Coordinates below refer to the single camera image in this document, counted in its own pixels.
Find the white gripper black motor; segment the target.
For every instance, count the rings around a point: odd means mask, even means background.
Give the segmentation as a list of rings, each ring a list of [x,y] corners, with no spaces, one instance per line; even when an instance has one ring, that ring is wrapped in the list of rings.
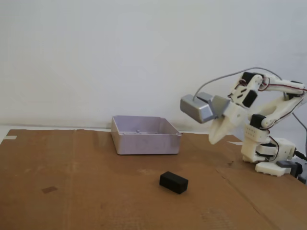
[[[245,84],[240,82],[231,92],[232,102],[227,106],[222,116],[214,119],[209,130],[209,142],[216,144],[230,131],[244,123],[247,110],[258,96],[258,83]]]

